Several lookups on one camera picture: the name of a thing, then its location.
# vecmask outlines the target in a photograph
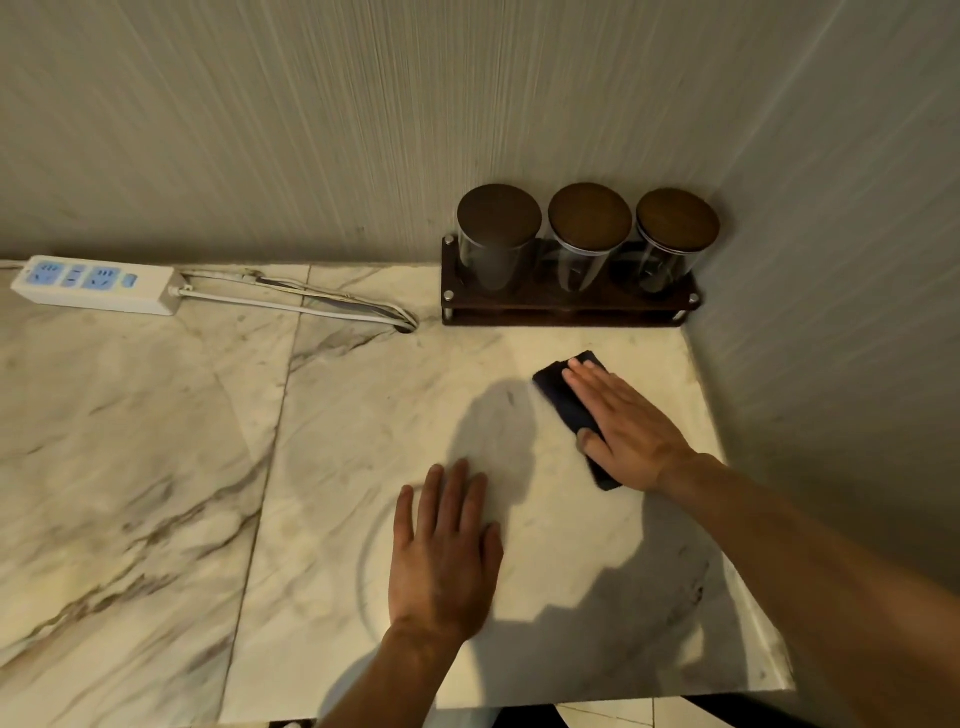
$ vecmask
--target power cord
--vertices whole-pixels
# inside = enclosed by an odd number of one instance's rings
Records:
[[[193,286],[186,285],[181,288],[171,288],[170,294],[185,299],[201,299],[203,301],[216,301],[218,303],[234,303],[237,305],[255,306],[257,308],[273,308],[278,311],[291,311],[293,313],[305,313],[309,316],[320,316],[325,319],[340,319],[342,321],[363,321],[370,324],[385,324],[392,326],[403,333],[413,333],[417,327],[409,321],[388,318],[385,316],[366,316],[360,313],[339,313],[337,311],[319,311],[316,308],[307,308],[300,305],[287,305],[286,303],[272,303],[269,301],[253,301],[251,299],[237,299],[232,296],[217,296],[212,293],[201,293],[193,290]]]
[[[394,326],[400,328],[409,329],[410,331],[416,331],[420,326],[420,323],[417,319],[408,311],[404,310],[400,306],[393,305],[392,303],[384,303],[379,301],[371,301],[370,299],[365,299],[360,296],[356,296],[350,293],[345,293],[343,291],[328,291],[316,286],[310,285],[309,283],[301,283],[299,280],[287,279],[287,278],[270,278],[264,276],[259,271],[249,270],[244,273],[232,273],[229,271],[206,271],[201,269],[183,269],[180,270],[180,273],[186,276],[189,279],[193,278],[206,278],[206,279],[216,279],[216,280],[229,280],[235,283],[245,283],[247,285],[254,285],[259,288],[268,288],[270,290],[282,291],[283,293],[295,293],[299,296],[304,296],[305,298],[315,299],[324,303],[332,303],[334,305],[345,305],[352,308],[359,308],[361,310],[369,310],[376,314],[381,315],[382,317],[389,319],[390,323]],[[251,305],[256,305],[256,302],[250,302]],[[320,311],[314,309],[304,309],[311,311],[313,315],[324,315]],[[330,316],[330,318],[348,318],[345,315]]]

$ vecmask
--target blue socket panel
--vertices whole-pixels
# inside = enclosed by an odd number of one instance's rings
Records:
[[[103,265],[98,265],[90,271],[90,275],[86,277],[82,287],[91,291],[109,291],[110,288],[116,285],[119,277],[119,268],[108,268]]]
[[[41,260],[34,266],[27,282],[31,285],[53,285],[65,267],[63,263],[57,263],[55,260]]]

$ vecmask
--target power strip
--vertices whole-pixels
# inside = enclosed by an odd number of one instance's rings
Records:
[[[34,303],[173,316],[186,285],[176,270],[103,260],[34,255],[11,289]]]

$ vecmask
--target forearm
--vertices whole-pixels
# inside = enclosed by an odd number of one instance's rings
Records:
[[[392,627],[370,666],[320,728],[420,728],[458,648]]]
[[[663,476],[789,642],[863,717],[912,692],[960,692],[960,599],[807,517],[769,488],[698,455]]]

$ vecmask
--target textured wall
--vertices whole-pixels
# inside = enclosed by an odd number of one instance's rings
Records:
[[[835,5],[5,0],[0,255],[430,260],[478,183],[710,192]]]
[[[689,333],[732,460],[960,592],[960,5],[848,0],[718,197]]]

